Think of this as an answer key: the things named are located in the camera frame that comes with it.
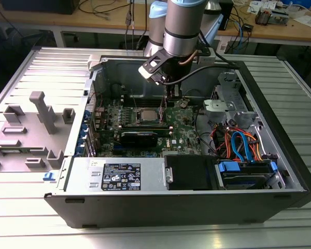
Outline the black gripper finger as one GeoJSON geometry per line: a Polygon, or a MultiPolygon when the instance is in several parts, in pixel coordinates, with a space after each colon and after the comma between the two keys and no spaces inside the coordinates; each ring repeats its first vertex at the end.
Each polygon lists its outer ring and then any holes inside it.
{"type": "Polygon", "coordinates": [[[161,107],[168,108],[175,105],[175,91],[172,87],[165,87],[161,100],[161,107]]]}

